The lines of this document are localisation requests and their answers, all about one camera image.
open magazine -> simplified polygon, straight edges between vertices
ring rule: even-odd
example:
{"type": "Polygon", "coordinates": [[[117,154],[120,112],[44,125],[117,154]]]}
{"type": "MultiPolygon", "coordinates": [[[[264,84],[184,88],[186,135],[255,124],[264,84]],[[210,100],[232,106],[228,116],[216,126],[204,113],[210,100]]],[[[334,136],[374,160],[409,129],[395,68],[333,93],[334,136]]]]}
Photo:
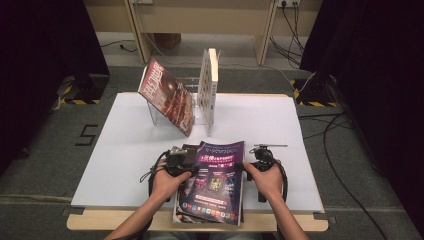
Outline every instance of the open magazine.
{"type": "Polygon", "coordinates": [[[192,95],[155,59],[144,71],[138,92],[186,136],[194,124],[192,95]]]}
{"type": "Polygon", "coordinates": [[[177,191],[174,222],[217,222],[240,225],[244,141],[232,144],[201,142],[195,155],[199,172],[177,191]]]}

person's left hand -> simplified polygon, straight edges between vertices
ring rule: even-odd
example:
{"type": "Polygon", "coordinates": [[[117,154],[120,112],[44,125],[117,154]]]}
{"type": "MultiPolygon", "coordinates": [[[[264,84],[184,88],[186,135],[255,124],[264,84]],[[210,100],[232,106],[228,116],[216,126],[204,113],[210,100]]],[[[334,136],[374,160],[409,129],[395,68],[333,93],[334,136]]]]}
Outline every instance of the person's left hand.
{"type": "Polygon", "coordinates": [[[169,175],[163,167],[156,169],[157,173],[153,181],[153,190],[151,196],[157,196],[161,200],[172,197],[178,190],[181,183],[191,177],[190,172],[184,172],[177,177],[169,175]]]}

handheld controller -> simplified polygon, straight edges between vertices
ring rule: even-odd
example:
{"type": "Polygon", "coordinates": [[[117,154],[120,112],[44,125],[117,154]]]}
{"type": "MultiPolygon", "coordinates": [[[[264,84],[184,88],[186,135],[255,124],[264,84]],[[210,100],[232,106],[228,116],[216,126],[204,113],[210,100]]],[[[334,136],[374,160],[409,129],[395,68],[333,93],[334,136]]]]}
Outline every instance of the handheld controller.
{"type": "Polygon", "coordinates": [[[150,171],[140,178],[140,182],[142,182],[150,174],[149,196],[152,194],[153,181],[156,176],[156,173],[158,172],[156,170],[157,167],[163,167],[163,170],[165,170],[169,175],[173,177],[177,177],[187,171],[191,172],[192,176],[197,174],[197,172],[199,171],[199,167],[193,166],[193,162],[187,162],[187,152],[188,151],[186,149],[174,146],[171,150],[165,151],[159,156],[159,158],[156,160],[155,165],[150,168],[150,171]],[[165,161],[160,162],[160,160],[164,156],[166,157],[165,161]]]}
{"type": "MultiPolygon", "coordinates": [[[[260,145],[259,147],[250,150],[249,153],[255,154],[255,158],[258,161],[252,163],[252,165],[261,172],[268,171],[274,164],[278,165],[283,177],[283,199],[286,201],[288,187],[287,175],[283,166],[275,160],[271,150],[268,149],[268,146],[260,145]]],[[[252,175],[249,172],[247,172],[247,181],[252,181],[252,175]]],[[[260,192],[258,192],[258,202],[266,202],[265,197],[260,192]]]]}

white book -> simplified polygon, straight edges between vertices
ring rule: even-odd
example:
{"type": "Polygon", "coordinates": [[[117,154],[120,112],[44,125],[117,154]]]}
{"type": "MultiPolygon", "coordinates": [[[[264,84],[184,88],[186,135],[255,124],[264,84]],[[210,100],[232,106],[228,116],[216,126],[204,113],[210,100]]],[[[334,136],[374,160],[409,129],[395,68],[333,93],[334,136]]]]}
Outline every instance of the white book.
{"type": "Polygon", "coordinates": [[[201,110],[206,135],[211,136],[214,122],[215,99],[218,88],[218,55],[216,49],[204,51],[200,70],[197,104],[201,110]]]}

hand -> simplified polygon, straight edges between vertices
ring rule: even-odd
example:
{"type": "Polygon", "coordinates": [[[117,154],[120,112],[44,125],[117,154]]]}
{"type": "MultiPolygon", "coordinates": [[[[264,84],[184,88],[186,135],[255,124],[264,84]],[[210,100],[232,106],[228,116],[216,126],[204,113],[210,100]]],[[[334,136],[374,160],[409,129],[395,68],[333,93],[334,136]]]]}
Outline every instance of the hand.
{"type": "Polygon", "coordinates": [[[274,164],[265,172],[259,171],[250,163],[244,163],[244,168],[250,174],[252,174],[252,178],[255,180],[256,187],[266,199],[269,200],[270,197],[275,194],[281,197],[283,177],[281,176],[281,172],[277,164],[274,164]]]}
{"type": "Polygon", "coordinates": [[[157,196],[163,201],[166,201],[166,199],[172,197],[178,190],[180,184],[191,177],[190,172],[184,172],[183,174],[177,177],[173,177],[169,175],[163,169],[163,167],[158,167],[156,171],[157,172],[153,181],[153,189],[151,195],[157,196]]]}

